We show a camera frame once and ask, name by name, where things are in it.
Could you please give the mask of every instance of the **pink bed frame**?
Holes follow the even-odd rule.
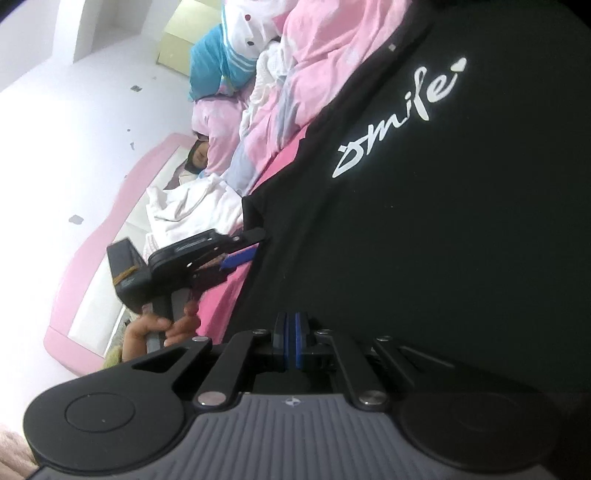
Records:
[[[66,268],[53,302],[43,345],[53,358],[76,375],[97,371],[104,361],[101,356],[70,340],[68,332],[90,281],[105,257],[106,247],[175,150],[178,147],[191,148],[194,142],[194,138],[188,135],[171,134],[144,155],[124,180],[110,214],[84,241]]]

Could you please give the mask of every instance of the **pink blanket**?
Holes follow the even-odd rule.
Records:
[[[281,37],[289,68],[223,175],[248,194],[269,162],[396,30],[410,0],[300,0]]]

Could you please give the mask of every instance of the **gray ribbed surface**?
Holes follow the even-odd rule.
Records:
[[[535,467],[478,475],[415,450],[384,414],[351,407],[341,395],[246,395],[233,410],[197,418],[169,454],[135,472],[96,480],[551,480]],[[84,478],[49,469],[33,480]]]

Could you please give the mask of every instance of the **white wall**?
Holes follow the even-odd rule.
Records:
[[[152,7],[152,0],[119,0],[115,24],[131,33],[142,33],[142,27]],[[164,3],[163,0],[155,0],[155,3]]]
[[[86,57],[92,51],[102,12],[103,0],[61,0],[52,58],[63,65],[71,65]]]
[[[27,0],[0,23],[0,92],[51,56],[60,0]]]
[[[66,265],[142,155],[191,134],[187,78],[156,65],[155,48],[127,38],[69,66],[45,62],[0,92],[0,423],[13,429],[37,394],[73,378],[43,347]]]
[[[103,0],[103,8],[100,9],[99,18],[96,20],[95,37],[105,35],[115,26],[118,0]]]
[[[173,16],[180,0],[154,0],[142,28],[142,35],[160,41],[162,31]]]

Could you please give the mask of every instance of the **bedding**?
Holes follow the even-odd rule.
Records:
[[[247,101],[246,109],[242,112],[240,122],[240,139],[243,139],[250,129],[256,113],[267,100],[277,83],[285,82],[288,66],[285,62],[284,50],[277,41],[271,41],[256,61],[256,76],[254,88]]]
[[[190,97],[232,96],[255,73],[256,60],[277,37],[297,0],[226,0],[222,24],[191,49]]]
[[[215,228],[232,233],[242,225],[242,199],[215,173],[174,190],[147,190],[148,219],[159,248]]]
[[[288,68],[259,108],[223,174],[246,195],[269,162],[337,94],[400,24],[408,0],[300,0],[280,46]]]
[[[234,97],[216,95],[194,103],[191,127],[194,132],[209,137],[204,175],[221,175],[230,166],[232,155],[240,141],[242,112],[246,109],[251,91],[252,85],[247,85]]]

